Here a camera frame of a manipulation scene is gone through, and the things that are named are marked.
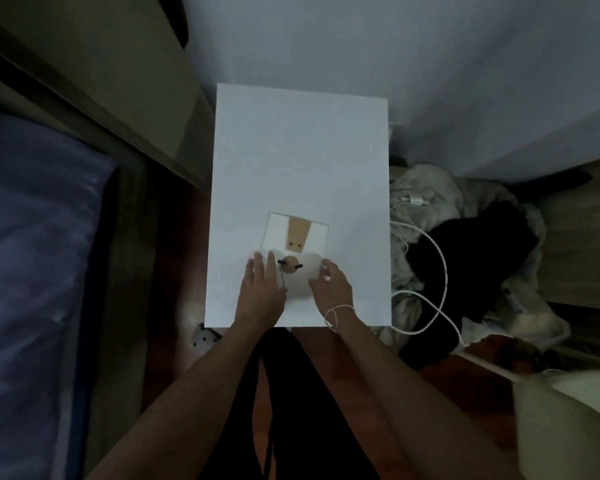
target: black pants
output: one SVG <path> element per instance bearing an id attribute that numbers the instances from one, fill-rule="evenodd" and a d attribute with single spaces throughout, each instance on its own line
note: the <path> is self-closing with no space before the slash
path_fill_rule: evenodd
<path id="1" fill-rule="evenodd" d="M 200 479 L 264 478 L 252 427 L 259 359 L 267 371 L 273 412 L 267 457 L 273 451 L 278 479 L 379 478 L 300 342 L 275 328 L 263 336 L 245 367 Z"/>

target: white table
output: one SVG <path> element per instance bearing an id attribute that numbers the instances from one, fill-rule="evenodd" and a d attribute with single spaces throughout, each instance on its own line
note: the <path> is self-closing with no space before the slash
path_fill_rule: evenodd
<path id="1" fill-rule="evenodd" d="M 218 84 L 205 325 L 233 322 L 244 265 L 270 212 L 329 226 L 324 256 L 369 325 L 391 323 L 384 99 Z M 279 326 L 323 326 L 311 298 Z"/>

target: white bracelet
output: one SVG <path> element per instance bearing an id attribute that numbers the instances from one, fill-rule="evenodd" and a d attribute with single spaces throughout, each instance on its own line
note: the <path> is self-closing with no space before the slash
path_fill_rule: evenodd
<path id="1" fill-rule="evenodd" d="M 338 314 L 336 313 L 336 309 L 337 308 L 342 308 L 343 306 L 346 306 L 348 308 L 351 308 L 354 312 L 356 311 L 355 308 L 353 308 L 353 306 L 351 305 L 338 305 L 338 306 L 334 306 L 332 309 L 328 310 L 327 313 L 324 314 L 324 322 L 327 323 L 327 326 L 331 329 L 332 332 L 337 333 L 338 331 L 336 330 L 338 327 Z M 332 324 L 330 324 L 327 320 L 327 317 L 329 316 L 329 314 L 333 312 L 334 315 L 336 315 L 336 326 L 334 327 Z"/>

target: wooden floor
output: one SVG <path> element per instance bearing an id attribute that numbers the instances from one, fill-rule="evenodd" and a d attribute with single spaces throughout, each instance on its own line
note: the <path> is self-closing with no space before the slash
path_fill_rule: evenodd
<path id="1" fill-rule="evenodd" d="M 173 177 L 161 204 L 160 236 L 148 334 L 144 407 L 197 359 L 191 334 L 204 317 L 210 199 Z M 341 339 L 325 328 L 294 329 L 340 405 L 381 478 L 419 478 L 398 450 L 376 400 L 369 393 Z M 502 362 L 510 339 L 490 337 L 470 352 Z M 514 456 L 516 427 L 511 384 L 499 376 L 450 357 L 422 370 L 493 441 Z M 267 443 L 271 405 L 261 366 L 253 425 L 261 460 Z"/>

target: person's left hand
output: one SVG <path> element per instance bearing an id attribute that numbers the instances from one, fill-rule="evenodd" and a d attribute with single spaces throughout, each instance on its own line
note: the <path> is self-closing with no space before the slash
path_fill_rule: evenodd
<path id="1" fill-rule="evenodd" d="M 287 289 L 278 288 L 276 258 L 269 251 L 265 269 L 262 254 L 249 259 L 244 271 L 235 322 L 256 326 L 264 333 L 272 328 L 285 311 Z"/>

